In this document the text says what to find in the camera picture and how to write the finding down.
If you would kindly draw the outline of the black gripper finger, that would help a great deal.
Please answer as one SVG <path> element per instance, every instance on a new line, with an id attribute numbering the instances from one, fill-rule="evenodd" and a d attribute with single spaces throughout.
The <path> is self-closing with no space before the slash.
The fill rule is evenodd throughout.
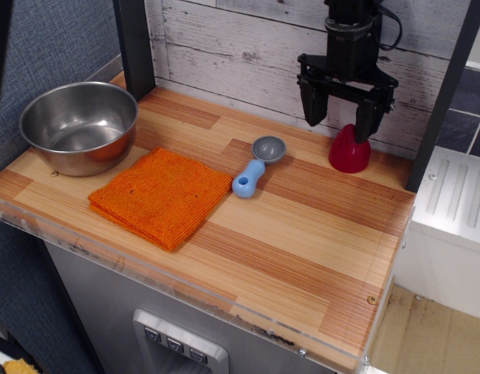
<path id="1" fill-rule="evenodd" d="M 355 123 L 355 142 L 364 143 L 371 135 L 375 134 L 380 126 L 383 116 L 389 113 L 391 102 L 363 99 L 358 103 Z"/>
<path id="2" fill-rule="evenodd" d="M 327 116 L 329 94 L 317 82 L 299 75 L 298 85 L 306 122 L 316 126 Z"/>

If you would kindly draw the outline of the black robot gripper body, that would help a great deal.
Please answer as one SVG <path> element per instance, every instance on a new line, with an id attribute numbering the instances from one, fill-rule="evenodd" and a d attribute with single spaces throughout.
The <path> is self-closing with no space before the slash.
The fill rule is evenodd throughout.
<path id="1" fill-rule="evenodd" d="M 395 49 L 381 41 L 383 17 L 399 17 L 381 1 L 325 1 L 328 16 L 326 54 L 298 56 L 299 75 L 308 77 L 329 96 L 356 104 L 363 99 L 394 102 L 398 81 L 377 66 L 379 51 Z"/>

